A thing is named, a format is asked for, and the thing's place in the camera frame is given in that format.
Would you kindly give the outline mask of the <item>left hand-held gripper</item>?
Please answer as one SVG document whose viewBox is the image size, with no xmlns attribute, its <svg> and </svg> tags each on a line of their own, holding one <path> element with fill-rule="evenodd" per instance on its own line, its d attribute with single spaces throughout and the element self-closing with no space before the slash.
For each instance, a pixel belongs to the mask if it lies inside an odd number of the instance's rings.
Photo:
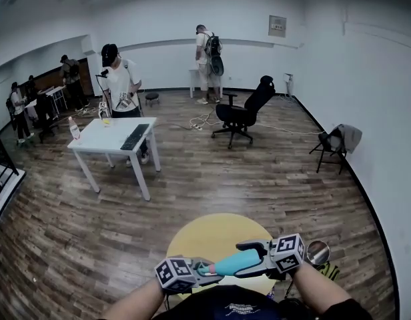
<svg viewBox="0 0 411 320">
<path fill-rule="evenodd" d="M 155 266 L 155 276 L 165 294 L 191 293 L 200 286 L 218 284 L 223 275 L 199 275 L 196 269 L 208 267 L 214 262 L 202 257 L 168 257 Z"/>
</svg>

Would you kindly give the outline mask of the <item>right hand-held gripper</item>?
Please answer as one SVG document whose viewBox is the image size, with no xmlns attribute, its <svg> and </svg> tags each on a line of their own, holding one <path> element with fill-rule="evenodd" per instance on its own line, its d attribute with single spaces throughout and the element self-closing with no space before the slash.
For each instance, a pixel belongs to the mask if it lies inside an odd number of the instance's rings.
<svg viewBox="0 0 411 320">
<path fill-rule="evenodd" d="M 305 245 L 299 233 L 282 235 L 277 239 L 246 240 L 236 244 L 240 251 L 255 249 L 258 254 L 267 254 L 265 266 L 253 266 L 234 273 L 237 278 L 264 275 L 268 279 L 283 281 L 287 273 L 294 273 L 304 261 Z"/>
</svg>

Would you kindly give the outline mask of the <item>teal bottle with pink cap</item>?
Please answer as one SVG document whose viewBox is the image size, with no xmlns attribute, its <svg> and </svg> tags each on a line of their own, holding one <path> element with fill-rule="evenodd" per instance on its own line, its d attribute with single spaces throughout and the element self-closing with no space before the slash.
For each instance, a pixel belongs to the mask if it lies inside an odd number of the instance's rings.
<svg viewBox="0 0 411 320">
<path fill-rule="evenodd" d="M 254 267 L 261 263 L 261 258 L 255 249 L 235 253 L 210 267 L 210 272 L 224 276 L 234 276 L 238 271 Z"/>
</svg>

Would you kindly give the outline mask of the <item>person's right forearm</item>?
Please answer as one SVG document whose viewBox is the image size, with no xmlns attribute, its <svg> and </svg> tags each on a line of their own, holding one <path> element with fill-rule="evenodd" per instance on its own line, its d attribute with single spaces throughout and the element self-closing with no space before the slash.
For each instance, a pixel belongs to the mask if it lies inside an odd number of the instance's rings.
<svg viewBox="0 0 411 320">
<path fill-rule="evenodd" d="M 331 306 L 351 299 L 343 288 L 308 263 L 296 269 L 292 280 L 304 303 L 318 314 L 324 314 Z"/>
</svg>

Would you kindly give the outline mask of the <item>person's left forearm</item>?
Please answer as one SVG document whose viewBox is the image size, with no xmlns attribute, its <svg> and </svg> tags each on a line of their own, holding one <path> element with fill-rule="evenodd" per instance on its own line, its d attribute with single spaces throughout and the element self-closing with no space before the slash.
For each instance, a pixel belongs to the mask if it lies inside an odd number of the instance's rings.
<svg viewBox="0 0 411 320">
<path fill-rule="evenodd" d="M 151 320 L 164 300 L 156 277 L 114 303 L 99 320 Z"/>
</svg>

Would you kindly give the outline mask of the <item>clear plastic water bottle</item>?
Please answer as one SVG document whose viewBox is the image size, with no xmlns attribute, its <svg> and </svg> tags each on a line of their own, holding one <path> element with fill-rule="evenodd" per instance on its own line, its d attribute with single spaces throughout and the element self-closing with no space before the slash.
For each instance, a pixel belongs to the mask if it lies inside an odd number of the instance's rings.
<svg viewBox="0 0 411 320">
<path fill-rule="evenodd" d="M 68 120 L 69 120 L 69 129 L 70 129 L 70 132 L 73 136 L 73 139 L 74 140 L 79 140 L 80 137 L 81 137 L 81 132 L 79 130 L 79 127 L 78 127 L 77 123 L 75 122 L 73 117 L 69 117 Z"/>
</svg>

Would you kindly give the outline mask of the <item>person's dark t-shirt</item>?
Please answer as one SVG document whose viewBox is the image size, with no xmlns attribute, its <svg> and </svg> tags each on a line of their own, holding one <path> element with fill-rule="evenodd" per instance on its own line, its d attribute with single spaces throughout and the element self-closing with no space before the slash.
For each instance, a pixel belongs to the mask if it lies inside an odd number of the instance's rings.
<svg viewBox="0 0 411 320">
<path fill-rule="evenodd" d="M 152 320 L 372 320 L 358 302 L 349 299 L 319 315 L 297 299 L 279 303 L 237 285 L 218 285 L 190 295 Z"/>
</svg>

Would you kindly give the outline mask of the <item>yellow round table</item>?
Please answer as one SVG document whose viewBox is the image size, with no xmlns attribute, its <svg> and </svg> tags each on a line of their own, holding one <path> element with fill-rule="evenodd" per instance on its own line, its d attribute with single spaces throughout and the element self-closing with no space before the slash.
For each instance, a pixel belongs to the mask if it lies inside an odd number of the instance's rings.
<svg viewBox="0 0 411 320">
<path fill-rule="evenodd" d="M 182 227 L 171 240 L 166 255 L 201 257 L 215 263 L 236 253 L 236 244 L 249 239 L 270 240 L 271 235 L 247 217 L 215 213 Z"/>
</svg>

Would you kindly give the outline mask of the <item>metal cup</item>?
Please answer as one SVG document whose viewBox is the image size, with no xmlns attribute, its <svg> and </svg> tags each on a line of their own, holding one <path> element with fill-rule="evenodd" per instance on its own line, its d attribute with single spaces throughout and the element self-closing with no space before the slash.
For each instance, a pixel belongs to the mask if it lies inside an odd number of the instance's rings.
<svg viewBox="0 0 411 320">
<path fill-rule="evenodd" d="M 313 241 L 306 249 L 306 259 L 314 266 L 327 262 L 330 258 L 330 248 L 323 241 Z"/>
</svg>

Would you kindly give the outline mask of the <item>yellow black striped bag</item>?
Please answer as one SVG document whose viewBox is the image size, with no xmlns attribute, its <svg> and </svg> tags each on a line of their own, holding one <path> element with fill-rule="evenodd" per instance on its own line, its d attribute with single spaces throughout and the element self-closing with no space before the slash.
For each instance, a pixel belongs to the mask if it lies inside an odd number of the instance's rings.
<svg viewBox="0 0 411 320">
<path fill-rule="evenodd" d="M 329 261 L 319 265 L 316 269 L 325 277 L 332 281 L 335 281 L 340 274 L 340 269 L 337 265 L 330 263 Z"/>
</svg>

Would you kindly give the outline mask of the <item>black folding chair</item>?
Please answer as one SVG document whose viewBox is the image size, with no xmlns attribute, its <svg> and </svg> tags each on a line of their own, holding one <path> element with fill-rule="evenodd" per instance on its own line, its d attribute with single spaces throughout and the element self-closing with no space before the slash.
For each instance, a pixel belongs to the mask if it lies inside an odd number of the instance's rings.
<svg viewBox="0 0 411 320">
<path fill-rule="evenodd" d="M 312 154 L 315 151 L 320 152 L 320 158 L 318 161 L 318 166 L 316 169 L 316 173 L 319 173 L 320 167 L 323 163 L 326 164 L 333 164 L 339 165 L 339 175 L 342 173 L 342 169 L 344 168 L 344 164 L 346 161 L 347 151 L 344 144 L 344 139 L 340 130 L 335 129 L 330 133 L 323 132 L 318 135 L 319 143 L 309 152 Z M 339 162 L 335 161 L 325 161 L 324 154 L 329 153 L 330 157 L 333 155 L 337 155 L 340 158 Z"/>
</svg>

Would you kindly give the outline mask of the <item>black office chair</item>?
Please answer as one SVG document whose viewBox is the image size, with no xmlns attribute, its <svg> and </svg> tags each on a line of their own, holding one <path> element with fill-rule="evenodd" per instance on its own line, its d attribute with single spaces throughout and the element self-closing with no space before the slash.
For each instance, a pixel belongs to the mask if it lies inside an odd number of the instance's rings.
<svg viewBox="0 0 411 320">
<path fill-rule="evenodd" d="M 228 149 L 231 149 L 234 135 L 238 134 L 249 139 L 251 145 L 254 139 L 247 134 L 248 127 L 256 124 L 259 110 L 276 95 L 274 79 L 269 75 L 264 75 L 243 107 L 234 105 L 234 97 L 238 96 L 236 93 L 227 92 L 223 95 L 228 96 L 229 103 L 216 106 L 216 115 L 223 122 L 223 128 L 213 131 L 211 138 L 214 139 L 219 133 L 230 133 Z"/>
</svg>

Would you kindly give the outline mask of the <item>black keyboard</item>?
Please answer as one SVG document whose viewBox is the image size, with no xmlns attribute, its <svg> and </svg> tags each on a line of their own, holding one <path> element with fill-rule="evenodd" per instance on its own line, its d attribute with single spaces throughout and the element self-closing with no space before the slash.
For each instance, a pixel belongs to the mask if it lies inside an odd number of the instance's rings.
<svg viewBox="0 0 411 320">
<path fill-rule="evenodd" d="M 132 151 L 137 143 L 141 140 L 147 128 L 149 127 L 148 124 L 139 124 L 137 127 L 132 131 L 132 133 L 127 137 L 123 145 L 120 147 L 122 151 Z"/>
</svg>

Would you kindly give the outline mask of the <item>grey jacket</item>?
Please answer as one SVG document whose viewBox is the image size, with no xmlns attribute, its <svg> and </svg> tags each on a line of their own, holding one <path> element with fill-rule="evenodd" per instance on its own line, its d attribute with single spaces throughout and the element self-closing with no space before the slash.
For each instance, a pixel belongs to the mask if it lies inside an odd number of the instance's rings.
<svg viewBox="0 0 411 320">
<path fill-rule="evenodd" d="M 352 154 L 359 145 L 362 132 L 356 127 L 339 124 L 331 132 L 330 146 L 333 151 L 344 151 Z"/>
</svg>

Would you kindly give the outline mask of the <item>white square table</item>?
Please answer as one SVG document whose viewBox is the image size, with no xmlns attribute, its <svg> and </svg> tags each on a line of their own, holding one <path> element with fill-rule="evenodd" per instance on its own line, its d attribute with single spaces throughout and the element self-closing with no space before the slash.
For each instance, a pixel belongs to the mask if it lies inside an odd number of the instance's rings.
<svg viewBox="0 0 411 320">
<path fill-rule="evenodd" d="M 140 149 L 140 145 L 146 139 L 149 139 L 149 148 L 151 150 L 151 157 L 155 165 L 157 172 L 161 171 L 161 164 L 159 160 L 159 154 L 157 150 L 157 142 L 155 139 L 154 126 L 157 121 L 156 117 L 138 117 L 138 118 L 121 118 L 110 119 L 109 123 L 101 119 L 92 120 L 82 131 L 79 132 L 79 139 L 74 139 L 67 148 L 72 150 L 79 165 L 82 168 L 87 180 L 89 181 L 92 189 L 96 192 L 100 192 L 100 188 L 96 183 L 89 167 L 81 157 L 82 153 L 98 153 L 104 154 L 111 167 L 114 166 L 111 156 L 123 156 L 129 157 L 131 160 L 132 168 L 139 183 L 141 193 L 146 201 L 151 200 L 149 190 L 147 188 L 141 167 L 140 161 L 137 158 L 137 151 Z M 136 142 L 135 146 L 131 150 L 122 150 L 125 140 L 135 131 L 138 125 L 147 125 L 144 134 Z"/>
</svg>

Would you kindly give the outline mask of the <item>black swivel chair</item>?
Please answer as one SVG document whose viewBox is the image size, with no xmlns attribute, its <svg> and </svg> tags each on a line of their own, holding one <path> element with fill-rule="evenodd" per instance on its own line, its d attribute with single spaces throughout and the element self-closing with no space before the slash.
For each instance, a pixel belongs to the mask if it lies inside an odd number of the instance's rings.
<svg viewBox="0 0 411 320">
<path fill-rule="evenodd" d="M 57 119 L 53 113 L 50 96 L 47 96 L 45 93 L 38 95 L 35 110 L 37 112 L 39 127 L 41 129 L 39 132 L 39 140 L 40 143 L 43 143 L 46 135 L 54 136 L 53 129 L 59 128 Z"/>
</svg>

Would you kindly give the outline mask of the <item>white desk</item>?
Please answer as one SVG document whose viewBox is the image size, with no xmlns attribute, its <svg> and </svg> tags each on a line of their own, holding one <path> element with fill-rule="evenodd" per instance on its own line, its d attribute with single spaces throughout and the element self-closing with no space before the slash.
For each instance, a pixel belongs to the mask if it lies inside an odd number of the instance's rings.
<svg viewBox="0 0 411 320">
<path fill-rule="evenodd" d="M 54 111 L 57 115 L 60 114 L 59 107 L 64 108 L 67 110 L 67 103 L 64 96 L 64 89 L 66 86 L 58 86 L 53 89 L 48 90 L 45 94 L 46 96 L 50 97 L 52 100 Z"/>
</svg>

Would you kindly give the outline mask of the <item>wall electrical panel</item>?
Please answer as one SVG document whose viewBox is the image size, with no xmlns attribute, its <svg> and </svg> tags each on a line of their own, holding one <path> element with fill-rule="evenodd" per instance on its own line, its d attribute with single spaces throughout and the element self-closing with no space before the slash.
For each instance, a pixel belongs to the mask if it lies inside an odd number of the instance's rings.
<svg viewBox="0 0 411 320">
<path fill-rule="evenodd" d="M 287 19 L 274 15 L 269 16 L 268 35 L 271 37 L 286 37 Z"/>
</svg>

